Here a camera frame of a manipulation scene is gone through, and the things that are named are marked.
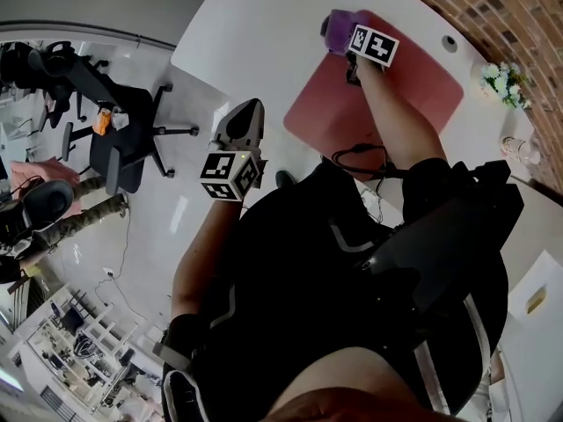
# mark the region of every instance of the white flower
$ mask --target white flower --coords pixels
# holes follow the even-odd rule
[[[494,90],[497,91],[501,98],[505,98],[508,95],[507,81],[501,76],[495,78]]]
[[[496,78],[499,75],[499,68],[496,64],[488,64],[481,69],[481,72],[485,78]]]

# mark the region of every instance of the brick wall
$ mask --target brick wall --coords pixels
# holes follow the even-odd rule
[[[534,178],[563,193],[563,0],[422,0],[491,62],[518,63],[542,151]]]

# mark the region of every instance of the power outlet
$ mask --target power outlet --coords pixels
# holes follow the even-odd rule
[[[113,273],[113,269],[110,269],[109,267],[103,267],[103,269],[109,278],[113,279],[115,277],[115,274]]]

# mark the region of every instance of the white desk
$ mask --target white desk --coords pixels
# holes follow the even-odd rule
[[[524,111],[483,101],[472,90],[470,71],[482,56],[455,28],[420,0],[205,0],[187,28],[172,64],[236,100],[260,98],[267,126],[283,117],[325,56],[319,35],[331,9],[366,9],[396,26],[432,55],[464,88],[464,99],[441,133],[451,163],[474,168],[501,158],[501,132],[529,139]],[[457,41],[450,54],[442,37]],[[510,123],[505,119],[510,113]],[[521,164],[515,175],[528,178]]]

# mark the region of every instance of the purple object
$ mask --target purple object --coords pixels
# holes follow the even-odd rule
[[[344,56],[356,25],[369,26],[369,15],[360,12],[332,10],[323,22],[321,36],[330,52]]]

